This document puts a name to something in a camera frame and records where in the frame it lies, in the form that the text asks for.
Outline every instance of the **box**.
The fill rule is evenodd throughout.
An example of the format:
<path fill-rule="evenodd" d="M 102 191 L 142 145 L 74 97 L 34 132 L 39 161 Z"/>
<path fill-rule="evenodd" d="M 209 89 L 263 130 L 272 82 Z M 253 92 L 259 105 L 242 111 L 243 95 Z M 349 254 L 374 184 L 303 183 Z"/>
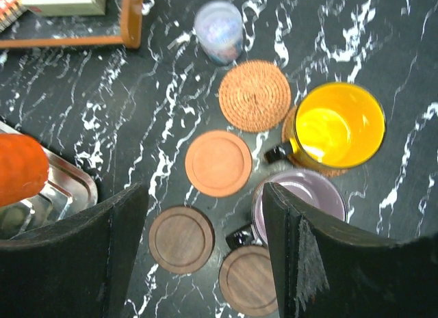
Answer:
<path fill-rule="evenodd" d="M 106 0 L 21 0 L 21 4 L 40 16 L 104 15 Z"/>
<path fill-rule="evenodd" d="M 20 0 L 0 0 L 0 32 L 17 20 L 26 10 Z"/>

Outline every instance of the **coaster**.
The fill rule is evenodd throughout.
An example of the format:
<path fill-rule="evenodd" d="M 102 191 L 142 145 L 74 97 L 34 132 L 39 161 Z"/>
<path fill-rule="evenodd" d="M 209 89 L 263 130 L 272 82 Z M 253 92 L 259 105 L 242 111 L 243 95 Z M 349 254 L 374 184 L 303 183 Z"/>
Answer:
<path fill-rule="evenodd" d="M 232 251 L 220 268 L 219 285 L 225 300 L 244 315 L 265 316 L 278 308 L 269 251 L 261 246 Z"/>
<path fill-rule="evenodd" d="M 293 131 L 287 126 L 292 125 L 293 123 L 292 121 L 294 121 L 295 119 L 295 112 L 297 108 L 298 108 L 297 105 L 293 106 L 292 109 L 286 115 L 286 118 L 283 122 L 283 127 L 281 128 L 281 142 L 286 142 L 290 137 L 294 136 Z M 334 176 L 341 176 L 348 171 L 348 169 L 328 169 L 323 167 L 320 168 L 309 167 L 298 162 L 293 156 L 289 156 L 289 160 L 292 162 L 292 164 L 294 164 L 299 168 L 306 168 L 306 169 L 312 169 L 318 171 L 320 174 L 323 174 L 328 178 L 333 178 Z"/>
<path fill-rule="evenodd" d="M 237 193 L 249 179 L 253 158 L 233 133 L 215 130 L 197 137 L 185 156 L 185 171 L 193 186 L 212 197 Z"/>
<path fill-rule="evenodd" d="M 275 127 L 286 116 L 292 95 L 280 68 L 263 60 L 240 64 L 225 75 L 219 103 L 225 118 L 248 132 Z"/>
<path fill-rule="evenodd" d="M 155 261 L 175 274 L 189 274 L 208 261 L 214 246 L 210 221 L 189 207 L 173 207 L 158 215 L 149 231 Z"/>

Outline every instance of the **yellow mug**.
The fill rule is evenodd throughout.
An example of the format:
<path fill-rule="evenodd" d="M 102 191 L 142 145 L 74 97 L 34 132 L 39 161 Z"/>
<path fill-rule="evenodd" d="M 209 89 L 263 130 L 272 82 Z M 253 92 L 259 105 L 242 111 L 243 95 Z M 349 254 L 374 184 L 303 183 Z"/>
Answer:
<path fill-rule="evenodd" d="M 385 113 L 365 89 L 344 82 L 321 85 L 298 106 L 292 136 L 265 153 L 268 163 L 293 157 L 308 168 L 346 169 L 362 164 L 380 148 Z"/>

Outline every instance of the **wooden coaster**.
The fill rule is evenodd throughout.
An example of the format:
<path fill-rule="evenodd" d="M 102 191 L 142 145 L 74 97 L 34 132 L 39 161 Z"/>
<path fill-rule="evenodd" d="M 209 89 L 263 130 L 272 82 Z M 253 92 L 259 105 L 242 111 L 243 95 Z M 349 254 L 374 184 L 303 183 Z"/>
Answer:
<path fill-rule="evenodd" d="M 230 306 L 245 315 L 265 316 L 278 308 L 269 251 L 261 246 L 232 251 L 220 268 L 219 285 Z"/>
<path fill-rule="evenodd" d="M 280 123 L 292 95 L 280 68 L 263 60 L 240 64 L 225 75 L 219 103 L 225 118 L 248 132 L 262 132 Z"/>
<path fill-rule="evenodd" d="M 157 216 L 149 231 L 149 248 L 164 269 L 189 274 L 208 261 L 214 246 L 210 221 L 195 209 L 173 207 Z"/>
<path fill-rule="evenodd" d="M 292 109 L 287 113 L 286 118 L 283 122 L 283 127 L 281 129 L 281 142 L 286 142 L 289 138 L 294 136 L 294 131 L 289 128 L 288 126 L 292 125 L 295 119 L 295 112 L 297 110 L 298 106 L 293 106 Z M 292 164 L 294 164 L 295 166 L 299 167 L 299 168 L 306 168 L 306 169 L 312 169 L 312 170 L 316 170 L 318 171 L 320 174 L 325 175 L 328 178 L 332 178 L 334 176 L 340 176 L 343 175 L 344 173 L 346 173 L 348 171 L 348 169 L 326 169 L 326 168 L 314 168 L 314 167 L 309 167 L 306 166 L 300 162 L 298 162 L 293 156 L 290 157 L 289 156 L 290 161 L 292 162 Z"/>
<path fill-rule="evenodd" d="M 185 171 L 190 182 L 212 197 L 232 195 L 249 179 L 253 158 L 238 136 L 222 130 L 206 132 L 190 145 Z"/>

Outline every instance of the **orange cylinder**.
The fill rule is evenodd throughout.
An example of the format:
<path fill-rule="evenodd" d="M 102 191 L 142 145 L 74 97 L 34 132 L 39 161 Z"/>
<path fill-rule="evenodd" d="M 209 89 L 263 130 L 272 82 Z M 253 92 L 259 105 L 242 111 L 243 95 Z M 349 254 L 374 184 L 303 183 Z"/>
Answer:
<path fill-rule="evenodd" d="M 26 135 L 0 134 L 0 207 L 35 196 L 49 178 L 49 159 Z"/>

